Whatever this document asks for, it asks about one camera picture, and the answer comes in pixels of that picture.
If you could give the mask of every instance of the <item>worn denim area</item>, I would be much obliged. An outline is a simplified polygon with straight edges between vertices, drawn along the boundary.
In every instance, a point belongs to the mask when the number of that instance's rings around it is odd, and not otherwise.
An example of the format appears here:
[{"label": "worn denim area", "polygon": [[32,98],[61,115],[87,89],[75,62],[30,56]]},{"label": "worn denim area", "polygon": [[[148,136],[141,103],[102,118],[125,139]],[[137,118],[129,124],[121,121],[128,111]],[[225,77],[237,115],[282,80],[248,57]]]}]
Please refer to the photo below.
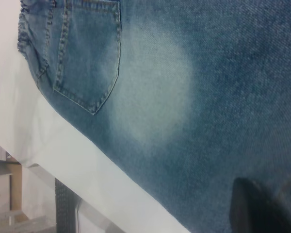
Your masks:
[{"label": "worn denim area", "polygon": [[24,0],[49,103],[184,227],[228,233],[233,180],[291,214],[291,1]]}]

